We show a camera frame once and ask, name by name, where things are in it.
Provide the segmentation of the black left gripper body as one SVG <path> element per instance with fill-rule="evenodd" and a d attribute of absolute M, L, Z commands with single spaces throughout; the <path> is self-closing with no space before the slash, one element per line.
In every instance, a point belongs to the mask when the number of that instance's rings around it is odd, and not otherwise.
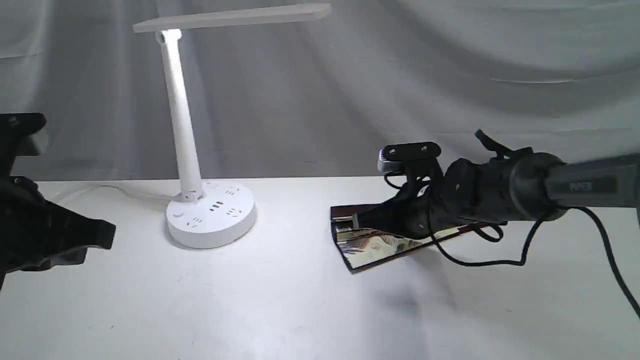
<path fill-rule="evenodd" d="M 1 178 L 1 282 L 71 264 L 71 212 L 25 177 Z"/>

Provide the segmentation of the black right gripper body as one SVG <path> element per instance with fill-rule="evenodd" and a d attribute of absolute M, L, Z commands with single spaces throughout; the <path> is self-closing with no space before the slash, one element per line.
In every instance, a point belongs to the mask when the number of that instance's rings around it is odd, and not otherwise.
<path fill-rule="evenodd" d="M 478 164 L 460 158 L 443 171 L 437 158 L 406 162 L 406 237 L 427 239 L 439 231 L 521 219 L 512 196 L 515 158 Z"/>

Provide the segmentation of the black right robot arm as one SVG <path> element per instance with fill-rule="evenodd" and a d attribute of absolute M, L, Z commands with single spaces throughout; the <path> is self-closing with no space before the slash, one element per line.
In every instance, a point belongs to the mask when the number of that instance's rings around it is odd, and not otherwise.
<path fill-rule="evenodd" d="M 418 195 L 414 182 L 353 215 L 357 229 L 422 240 L 474 223 L 554 221 L 577 207 L 638 208 L 639 155 L 568 164 L 550 153 L 453 162 Z"/>

